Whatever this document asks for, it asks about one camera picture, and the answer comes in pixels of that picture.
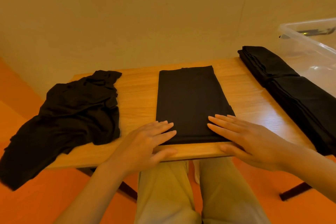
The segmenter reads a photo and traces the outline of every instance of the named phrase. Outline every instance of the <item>crumpled black cloth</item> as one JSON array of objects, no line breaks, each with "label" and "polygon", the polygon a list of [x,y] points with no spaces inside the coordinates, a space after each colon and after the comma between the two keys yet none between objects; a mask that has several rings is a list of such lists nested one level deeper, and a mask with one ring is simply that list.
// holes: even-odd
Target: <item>crumpled black cloth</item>
[{"label": "crumpled black cloth", "polygon": [[318,153],[336,155],[336,98],[301,76],[275,78],[266,89]]},{"label": "crumpled black cloth", "polygon": [[212,66],[162,70],[156,120],[174,122],[177,134],[164,144],[229,141],[207,126],[208,116],[235,115]]},{"label": "crumpled black cloth", "polygon": [[278,55],[261,46],[243,46],[239,57],[261,86],[273,78],[300,76]]},{"label": "crumpled black cloth", "polygon": [[121,73],[96,71],[78,81],[56,84],[37,116],[11,138],[0,160],[1,182],[16,190],[61,153],[93,142],[106,144],[120,136],[117,90]]}]

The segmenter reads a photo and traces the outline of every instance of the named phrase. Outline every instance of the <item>clear plastic bin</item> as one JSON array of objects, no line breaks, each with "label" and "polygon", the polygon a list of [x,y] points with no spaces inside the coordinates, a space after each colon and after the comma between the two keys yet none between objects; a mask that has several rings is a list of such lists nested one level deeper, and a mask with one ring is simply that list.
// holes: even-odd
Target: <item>clear plastic bin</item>
[{"label": "clear plastic bin", "polygon": [[279,56],[336,97],[336,18],[281,24],[279,31]]}]

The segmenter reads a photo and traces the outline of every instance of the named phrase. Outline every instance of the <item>pants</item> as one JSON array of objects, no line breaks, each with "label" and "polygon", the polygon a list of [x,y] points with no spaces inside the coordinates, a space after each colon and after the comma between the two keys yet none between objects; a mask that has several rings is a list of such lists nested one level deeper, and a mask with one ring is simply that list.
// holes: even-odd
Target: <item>pants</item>
[{"label": "pants", "polygon": [[164,162],[142,171],[136,224],[270,223],[230,157],[200,161],[202,216],[195,211],[188,161]]}]

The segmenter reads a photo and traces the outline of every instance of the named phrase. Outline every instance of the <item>table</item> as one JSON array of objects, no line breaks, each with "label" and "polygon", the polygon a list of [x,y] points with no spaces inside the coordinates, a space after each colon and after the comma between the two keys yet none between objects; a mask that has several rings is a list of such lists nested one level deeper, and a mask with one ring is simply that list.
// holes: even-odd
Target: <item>table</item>
[{"label": "table", "polygon": [[[118,91],[121,137],[109,144],[92,143],[74,148],[68,155],[61,154],[48,169],[65,167],[96,167],[105,161],[132,130],[152,122],[156,117],[156,103],[160,70],[212,65],[223,92],[237,117],[265,126],[293,143],[314,149],[313,144],[288,117],[271,95],[259,85],[242,61],[237,58],[208,60],[155,67],[119,69],[123,75],[115,83]],[[75,75],[72,81],[91,73]],[[166,159],[182,160],[225,156],[218,148],[222,143],[164,145],[178,153]]]}]

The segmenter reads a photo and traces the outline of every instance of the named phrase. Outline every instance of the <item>folded clothing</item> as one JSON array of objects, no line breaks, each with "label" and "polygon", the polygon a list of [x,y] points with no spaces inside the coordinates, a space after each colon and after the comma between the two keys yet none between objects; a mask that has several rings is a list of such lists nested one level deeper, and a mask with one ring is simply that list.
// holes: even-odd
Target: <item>folded clothing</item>
[{"label": "folded clothing", "polygon": [[278,55],[260,46],[243,46],[239,57],[257,79],[261,86],[274,78],[300,76]]},{"label": "folded clothing", "polygon": [[56,84],[37,116],[11,138],[0,159],[0,181],[18,189],[61,153],[93,142],[106,144],[120,136],[117,90],[121,73],[96,71],[78,81]]},{"label": "folded clothing", "polygon": [[229,141],[207,126],[208,116],[234,115],[212,66],[162,70],[156,120],[174,122],[176,136],[164,144]]},{"label": "folded clothing", "polygon": [[318,153],[336,155],[336,98],[301,76],[274,78],[266,89]]}]

